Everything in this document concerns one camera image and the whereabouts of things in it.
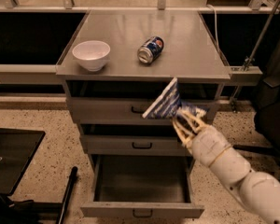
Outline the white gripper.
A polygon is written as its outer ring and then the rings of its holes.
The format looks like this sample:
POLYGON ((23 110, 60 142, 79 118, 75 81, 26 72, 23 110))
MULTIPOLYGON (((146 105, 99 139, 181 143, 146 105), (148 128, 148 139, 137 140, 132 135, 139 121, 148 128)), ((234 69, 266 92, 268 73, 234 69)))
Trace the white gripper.
POLYGON ((206 114, 199 107, 180 108, 178 118, 173 118, 173 126, 182 145, 191 147, 194 159, 210 167, 231 144, 214 126, 206 126, 203 121, 206 114))

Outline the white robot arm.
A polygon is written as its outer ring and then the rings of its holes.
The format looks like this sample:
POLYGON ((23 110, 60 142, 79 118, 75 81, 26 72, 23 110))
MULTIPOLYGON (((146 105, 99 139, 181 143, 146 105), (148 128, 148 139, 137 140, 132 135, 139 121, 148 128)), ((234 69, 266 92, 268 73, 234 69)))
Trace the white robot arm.
POLYGON ((253 170, 221 132, 188 110, 178 109, 173 125, 193 158, 209 168, 245 210, 267 224, 280 224, 280 182, 274 176, 253 170))

